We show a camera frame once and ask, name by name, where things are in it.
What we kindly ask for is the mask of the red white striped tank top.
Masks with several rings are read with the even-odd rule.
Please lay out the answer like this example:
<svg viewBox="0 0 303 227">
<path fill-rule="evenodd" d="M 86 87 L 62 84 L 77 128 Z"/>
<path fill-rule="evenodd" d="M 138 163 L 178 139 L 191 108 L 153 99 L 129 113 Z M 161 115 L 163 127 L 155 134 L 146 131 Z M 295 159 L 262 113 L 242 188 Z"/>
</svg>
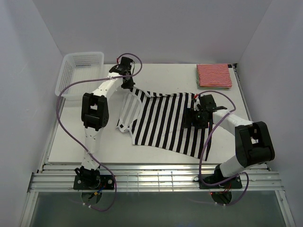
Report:
<svg viewBox="0 0 303 227">
<path fill-rule="evenodd" d="M 231 68 L 230 64 L 197 64 L 197 87 L 230 89 L 232 87 Z"/>
</svg>

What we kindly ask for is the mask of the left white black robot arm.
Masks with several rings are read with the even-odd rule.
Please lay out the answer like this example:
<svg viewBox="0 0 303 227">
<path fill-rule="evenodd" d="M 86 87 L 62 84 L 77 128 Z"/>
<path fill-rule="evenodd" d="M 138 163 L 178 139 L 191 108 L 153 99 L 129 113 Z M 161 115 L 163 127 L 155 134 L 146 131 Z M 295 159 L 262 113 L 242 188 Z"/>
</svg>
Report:
<svg viewBox="0 0 303 227">
<path fill-rule="evenodd" d="M 81 120 L 85 130 L 85 148 L 81 167 L 86 170 L 96 170 L 100 164 L 94 157 L 100 150 L 100 140 L 103 128 L 109 121 L 108 101 L 118 88 L 128 89 L 134 86 L 132 73 L 122 74 L 110 71 L 106 80 L 94 91 L 85 93 L 82 97 Z"/>
</svg>

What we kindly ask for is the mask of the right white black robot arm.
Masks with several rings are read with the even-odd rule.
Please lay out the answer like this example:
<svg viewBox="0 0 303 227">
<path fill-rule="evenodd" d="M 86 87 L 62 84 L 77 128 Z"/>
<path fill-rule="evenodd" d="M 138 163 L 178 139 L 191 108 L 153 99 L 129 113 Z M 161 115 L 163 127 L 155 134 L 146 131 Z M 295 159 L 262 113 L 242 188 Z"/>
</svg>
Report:
<svg viewBox="0 0 303 227">
<path fill-rule="evenodd" d="M 183 114 L 182 128 L 191 126 L 196 129 L 206 128 L 206 124 L 212 122 L 214 127 L 201 150 L 199 170 L 205 150 L 208 148 L 210 139 L 218 127 L 221 127 L 234 136 L 235 155 L 227 161 L 219 164 L 208 181 L 199 173 L 199 179 L 207 187 L 214 187 L 230 181 L 244 170 L 271 161 L 275 158 L 275 151 L 269 135 L 268 127 L 264 122 L 252 122 L 242 119 L 233 114 L 233 110 L 220 106 L 215 108 L 187 108 Z"/>
</svg>

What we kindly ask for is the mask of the green white striped tank top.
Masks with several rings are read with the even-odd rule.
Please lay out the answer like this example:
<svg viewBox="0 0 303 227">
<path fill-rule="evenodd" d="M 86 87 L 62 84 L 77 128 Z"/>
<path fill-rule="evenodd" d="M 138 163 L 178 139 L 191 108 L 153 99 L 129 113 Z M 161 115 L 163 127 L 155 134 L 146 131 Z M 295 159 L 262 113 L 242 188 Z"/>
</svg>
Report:
<svg viewBox="0 0 303 227">
<path fill-rule="evenodd" d="M 218 89 L 229 90 L 232 88 L 232 79 L 230 73 L 206 73 L 196 72 L 196 86 L 198 89 Z"/>
</svg>

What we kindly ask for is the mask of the black white striped tank top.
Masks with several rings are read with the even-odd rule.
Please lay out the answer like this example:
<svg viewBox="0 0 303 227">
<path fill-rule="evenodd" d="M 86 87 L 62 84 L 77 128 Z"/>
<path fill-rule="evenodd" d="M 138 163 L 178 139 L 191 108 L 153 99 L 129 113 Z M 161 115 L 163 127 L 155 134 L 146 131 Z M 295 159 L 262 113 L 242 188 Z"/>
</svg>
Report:
<svg viewBox="0 0 303 227">
<path fill-rule="evenodd" d="M 194 96 L 193 93 L 167 95 L 131 88 L 125 94 L 117 128 L 130 134 L 133 145 L 200 158 L 207 130 L 181 127 L 184 111 L 193 107 Z"/>
</svg>

